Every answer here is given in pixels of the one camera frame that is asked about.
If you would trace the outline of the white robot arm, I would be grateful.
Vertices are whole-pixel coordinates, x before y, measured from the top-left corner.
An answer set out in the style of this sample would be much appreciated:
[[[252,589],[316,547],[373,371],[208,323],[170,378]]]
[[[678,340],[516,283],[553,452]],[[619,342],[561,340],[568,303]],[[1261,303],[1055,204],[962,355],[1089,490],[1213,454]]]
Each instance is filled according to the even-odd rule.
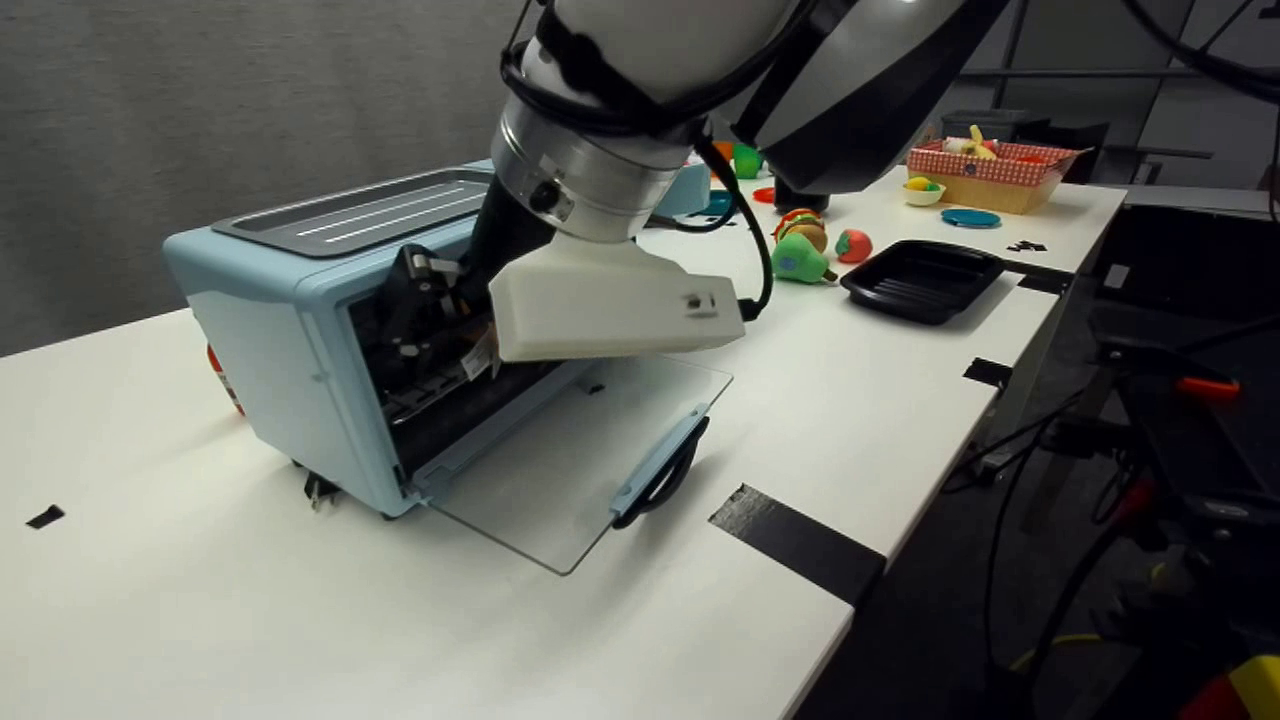
[[[537,0],[460,260],[397,260],[380,348],[446,365],[728,342],[762,313],[634,233],[686,159],[752,143],[794,192],[876,181],[1006,0]]]

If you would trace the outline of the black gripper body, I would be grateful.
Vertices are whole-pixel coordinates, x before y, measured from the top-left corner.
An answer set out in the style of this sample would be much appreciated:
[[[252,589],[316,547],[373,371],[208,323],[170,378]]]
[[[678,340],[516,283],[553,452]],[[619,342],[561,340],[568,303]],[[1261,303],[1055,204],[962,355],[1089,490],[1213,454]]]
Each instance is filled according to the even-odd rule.
[[[460,255],[402,245],[387,271],[385,348],[402,365],[451,365],[491,329],[489,283],[505,264],[553,241],[505,183],[491,183]]]

